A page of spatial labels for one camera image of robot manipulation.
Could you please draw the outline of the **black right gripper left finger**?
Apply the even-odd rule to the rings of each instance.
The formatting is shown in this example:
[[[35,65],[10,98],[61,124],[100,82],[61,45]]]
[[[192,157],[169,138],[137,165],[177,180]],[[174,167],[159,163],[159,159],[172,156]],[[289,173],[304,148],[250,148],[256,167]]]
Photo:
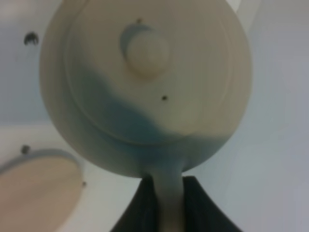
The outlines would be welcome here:
[[[141,180],[132,201],[111,231],[158,231],[158,205],[152,178],[146,177]]]

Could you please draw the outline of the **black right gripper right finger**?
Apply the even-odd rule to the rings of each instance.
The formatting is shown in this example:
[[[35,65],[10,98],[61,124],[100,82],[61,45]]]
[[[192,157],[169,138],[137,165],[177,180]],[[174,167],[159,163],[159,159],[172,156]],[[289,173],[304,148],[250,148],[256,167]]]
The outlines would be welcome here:
[[[194,176],[185,176],[184,209],[186,232],[241,232],[219,209]]]

